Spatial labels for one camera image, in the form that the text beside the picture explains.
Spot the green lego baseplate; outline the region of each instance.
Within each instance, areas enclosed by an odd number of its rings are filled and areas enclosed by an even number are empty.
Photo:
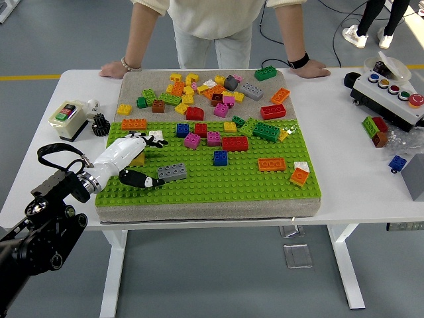
[[[208,146],[206,138],[201,139],[197,150],[186,148],[184,138],[176,137],[178,122],[149,122],[148,131],[161,130],[169,145],[163,148],[146,148],[145,165],[132,166],[130,169],[157,178],[159,167],[182,162],[187,169],[187,178],[168,182],[160,187],[140,189],[123,185],[118,177],[112,177],[107,187],[97,194],[95,205],[112,207],[320,198],[321,191],[297,121],[258,122],[283,128],[289,131],[290,135],[282,142],[248,136],[248,151],[228,152],[228,166],[213,165],[213,152],[221,150],[222,147]],[[194,124],[198,122],[184,121],[184,123],[189,123],[190,131],[193,132]],[[208,131],[220,132],[221,137],[240,135],[225,133],[222,121],[202,123],[207,123]],[[128,131],[121,130],[121,123],[112,123],[107,146],[127,134]],[[286,171],[259,171],[259,158],[275,157],[283,157],[286,160]],[[293,164],[297,161],[307,162],[310,170],[302,188],[290,182],[290,176],[294,171]]]

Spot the black gear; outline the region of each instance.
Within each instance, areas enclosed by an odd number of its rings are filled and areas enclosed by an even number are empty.
[[[94,116],[94,123],[91,128],[96,136],[103,137],[109,134],[111,124],[105,119],[104,114],[97,114]]]

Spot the hand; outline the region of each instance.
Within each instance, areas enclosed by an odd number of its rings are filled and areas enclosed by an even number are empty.
[[[121,61],[113,61],[103,65],[99,75],[120,80],[127,72],[128,70],[122,65]]]
[[[325,64],[321,62],[309,60],[304,67],[291,69],[291,71],[301,78],[320,78],[331,74],[325,67]]]

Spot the bracelet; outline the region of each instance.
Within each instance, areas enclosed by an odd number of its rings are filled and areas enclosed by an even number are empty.
[[[307,55],[307,52],[305,52],[305,55],[300,60],[297,60],[297,61],[294,61],[294,62],[290,62],[288,60],[287,63],[289,64],[289,66],[291,68],[297,69],[297,68],[304,67],[306,65],[306,63],[308,63],[308,61],[309,61],[309,56]]]
[[[124,58],[121,58],[121,63],[129,72],[139,72],[142,70],[141,66],[139,68],[130,68],[127,63],[125,63]]]

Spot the table leg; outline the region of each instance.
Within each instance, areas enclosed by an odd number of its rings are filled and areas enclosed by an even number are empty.
[[[339,266],[344,291],[346,292],[347,301],[351,309],[365,308],[358,280],[356,279],[355,271],[353,269],[352,260],[350,259],[349,251],[345,242],[346,238],[357,226],[358,224],[327,225],[331,243],[333,244],[334,254]]]
[[[107,268],[103,301],[101,302],[100,318],[114,318],[118,305],[119,284],[121,283],[128,231],[103,231],[103,234],[112,249],[109,267]]]

